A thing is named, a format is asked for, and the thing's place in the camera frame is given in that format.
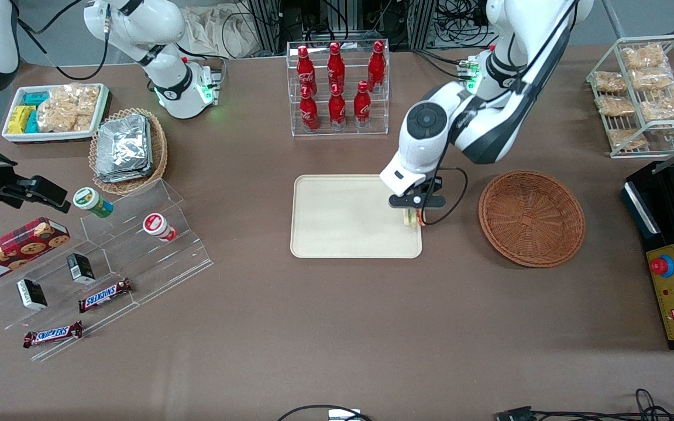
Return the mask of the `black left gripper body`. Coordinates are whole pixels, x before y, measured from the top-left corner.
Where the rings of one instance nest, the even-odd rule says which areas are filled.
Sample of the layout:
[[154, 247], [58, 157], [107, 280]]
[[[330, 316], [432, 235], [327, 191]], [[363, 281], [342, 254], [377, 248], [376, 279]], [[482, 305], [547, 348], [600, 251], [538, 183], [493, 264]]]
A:
[[402, 196], [390, 195], [388, 205], [398, 209], [442, 209], [446, 205], [446, 198], [436, 194], [441, 188], [442, 178], [435, 176], [408, 189]]

